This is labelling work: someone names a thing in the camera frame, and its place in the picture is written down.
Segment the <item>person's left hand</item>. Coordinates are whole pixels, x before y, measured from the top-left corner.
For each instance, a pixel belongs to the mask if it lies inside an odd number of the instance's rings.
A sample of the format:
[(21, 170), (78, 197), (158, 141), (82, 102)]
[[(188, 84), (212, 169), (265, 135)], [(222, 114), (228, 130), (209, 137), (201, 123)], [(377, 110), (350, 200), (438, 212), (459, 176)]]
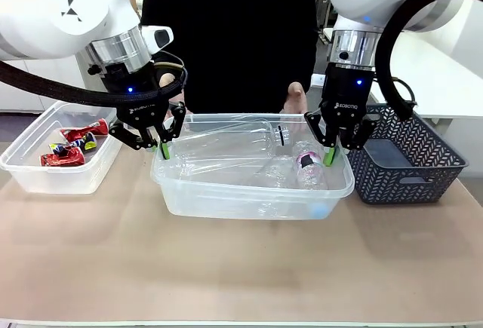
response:
[(308, 103), (302, 84), (296, 81), (290, 83), (281, 113), (304, 115), (306, 112), (308, 112)]

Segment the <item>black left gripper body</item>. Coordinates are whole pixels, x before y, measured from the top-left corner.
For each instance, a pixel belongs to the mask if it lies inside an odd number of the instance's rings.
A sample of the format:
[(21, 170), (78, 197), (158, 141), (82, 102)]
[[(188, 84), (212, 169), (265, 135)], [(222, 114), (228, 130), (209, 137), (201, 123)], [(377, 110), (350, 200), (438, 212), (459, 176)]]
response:
[(101, 81), (106, 92), (100, 102), (116, 111), (116, 119), (109, 126), (111, 134), (129, 134), (129, 127), (148, 134), (151, 127), (161, 127), (169, 102), (159, 86), (154, 63), (148, 62), (134, 72), (126, 63), (108, 65)]

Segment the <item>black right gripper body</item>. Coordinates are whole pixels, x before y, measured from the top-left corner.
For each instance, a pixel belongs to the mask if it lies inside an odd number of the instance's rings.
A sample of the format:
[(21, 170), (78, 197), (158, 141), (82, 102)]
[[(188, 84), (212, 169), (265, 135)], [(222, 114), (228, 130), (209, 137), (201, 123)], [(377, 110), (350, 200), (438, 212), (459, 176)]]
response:
[(329, 63), (320, 111), (327, 131), (353, 129), (367, 113), (366, 104), (375, 72), (371, 69), (347, 69)]

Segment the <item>person's right hand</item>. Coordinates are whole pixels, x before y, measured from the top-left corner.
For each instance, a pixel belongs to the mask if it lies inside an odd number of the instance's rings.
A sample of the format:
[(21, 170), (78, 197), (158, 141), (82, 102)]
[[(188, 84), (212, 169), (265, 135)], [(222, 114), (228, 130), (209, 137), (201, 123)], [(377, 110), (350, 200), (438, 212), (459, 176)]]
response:
[(172, 89), (177, 86), (177, 78), (175, 75), (167, 72), (163, 74), (159, 79), (159, 87), (162, 90)]

